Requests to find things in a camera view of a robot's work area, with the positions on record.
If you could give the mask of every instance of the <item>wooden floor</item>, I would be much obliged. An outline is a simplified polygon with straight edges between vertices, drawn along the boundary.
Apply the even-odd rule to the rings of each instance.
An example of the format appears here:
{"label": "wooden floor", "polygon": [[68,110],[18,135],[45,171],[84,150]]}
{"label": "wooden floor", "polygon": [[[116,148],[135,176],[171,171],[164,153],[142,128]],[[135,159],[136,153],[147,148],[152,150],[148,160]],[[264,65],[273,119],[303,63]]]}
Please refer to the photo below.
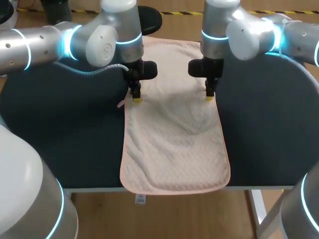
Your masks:
{"label": "wooden floor", "polygon": [[[21,0],[20,6],[34,0]],[[73,9],[99,10],[99,0],[71,0]],[[203,11],[204,0],[139,0],[160,11]],[[248,10],[319,10],[318,0],[242,0]],[[32,8],[39,8],[35,1]],[[94,16],[74,14],[74,21],[86,23]],[[319,22],[319,15],[290,15],[294,19]],[[163,16],[163,27],[154,37],[199,41],[202,16]],[[41,26],[41,13],[23,13],[18,27]],[[319,78],[319,69],[310,71]],[[263,192],[270,209],[281,191]],[[251,239],[255,238],[246,195],[243,191],[209,194],[147,197],[135,204],[131,193],[76,194],[79,239]]]}
{"label": "wooden floor", "polygon": [[252,239],[243,192],[147,196],[135,204],[126,193],[78,194],[78,239]]}

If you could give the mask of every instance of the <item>cable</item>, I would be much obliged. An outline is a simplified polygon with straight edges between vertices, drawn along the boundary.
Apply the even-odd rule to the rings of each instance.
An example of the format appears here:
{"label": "cable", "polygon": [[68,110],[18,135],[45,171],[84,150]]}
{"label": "cable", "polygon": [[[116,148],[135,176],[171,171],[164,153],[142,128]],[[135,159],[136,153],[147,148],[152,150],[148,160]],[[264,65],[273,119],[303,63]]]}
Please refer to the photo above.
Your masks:
{"label": "cable", "polygon": [[268,52],[266,54],[267,55],[272,55],[272,56],[279,56],[279,57],[282,57],[282,58],[288,60],[289,62],[293,63],[295,66],[297,66],[300,70],[302,70],[302,72],[304,72],[308,76],[308,78],[313,83],[313,85],[315,86],[317,91],[319,91],[319,83],[318,83],[318,81],[315,79],[315,77],[302,64],[300,64],[299,62],[297,62],[297,61],[295,61],[295,60],[291,59],[290,57],[285,56],[283,54],[280,55],[279,53],[274,53],[274,52]]}
{"label": "cable", "polygon": [[76,70],[76,69],[74,69],[74,68],[72,68],[72,67],[69,67],[69,66],[67,66],[67,65],[65,65],[65,64],[62,64],[62,63],[60,63],[60,62],[54,62],[54,64],[55,64],[55,65],[58,65],[58,66],[60,66],[60,67],[62,67],[62,68],[64,68],[64,69],[67,69],[67,70],[69,70],[69,71],[72,71],[72,72],[74,72],[74,73],[77,73],[77,74],[80,74],[80,75],[85,75],[85,76],[97,75],[97,74],[100,74],[100,73],[102,73],[102,72],[104,72],[104,71],[106,71],[106,70],[112,69],[112,68],[122,68],[122,69],[124,69],[125,71],[129,71],[129,69],[128,69],[126,66],[122,65],[122,64],[109,65],[109,66],[103,67],[103,68],[101,68],[101,69],[99,69],[99,70],[89,71],[89,72]]}

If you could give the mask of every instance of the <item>towel label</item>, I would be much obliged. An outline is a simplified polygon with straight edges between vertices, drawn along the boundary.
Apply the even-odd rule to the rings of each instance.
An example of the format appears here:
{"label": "towel label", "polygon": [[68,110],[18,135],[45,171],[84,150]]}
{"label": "towel label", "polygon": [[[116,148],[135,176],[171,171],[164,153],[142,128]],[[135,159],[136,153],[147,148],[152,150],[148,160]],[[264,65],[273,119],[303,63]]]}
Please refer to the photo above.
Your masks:
{"label": "towel label", "polygon": [[135,203],[136,204],[145,204],[146,203],[146,195],[136,194],[135,195]]}

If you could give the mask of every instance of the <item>dark gray table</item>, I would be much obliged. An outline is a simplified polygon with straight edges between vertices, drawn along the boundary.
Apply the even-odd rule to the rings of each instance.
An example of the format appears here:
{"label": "dark gray table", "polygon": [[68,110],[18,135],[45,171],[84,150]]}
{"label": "dark gray table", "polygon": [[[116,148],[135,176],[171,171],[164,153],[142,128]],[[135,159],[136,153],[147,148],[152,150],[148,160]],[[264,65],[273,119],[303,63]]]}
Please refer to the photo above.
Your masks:
{"label": "dark gray table", "polygon": [[[0,114],[64,188],[117,188],[124,134],[117,104],[126,91],[117,69],[86,77],[46,65],[8,76]],[[318,161],[319,97],[286,60],[229,57],[216,94],[229,186],[293,186]]]}

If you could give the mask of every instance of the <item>pink towel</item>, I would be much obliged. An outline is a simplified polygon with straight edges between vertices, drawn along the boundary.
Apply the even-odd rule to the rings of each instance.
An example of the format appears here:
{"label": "pink towel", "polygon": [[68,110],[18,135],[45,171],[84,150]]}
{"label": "pink towel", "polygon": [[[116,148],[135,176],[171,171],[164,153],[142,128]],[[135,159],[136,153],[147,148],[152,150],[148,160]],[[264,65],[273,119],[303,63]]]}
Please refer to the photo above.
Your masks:
{"label": "pink towel", "polygon": [[144,37],[143,59],[158,76],[142,83],[142,101],[125,99],[125,139],[120,178],[137,194],[211,192],[230,179],[215,98],[207,101],[205,79],[187,73],[202,58],[199,43]]}

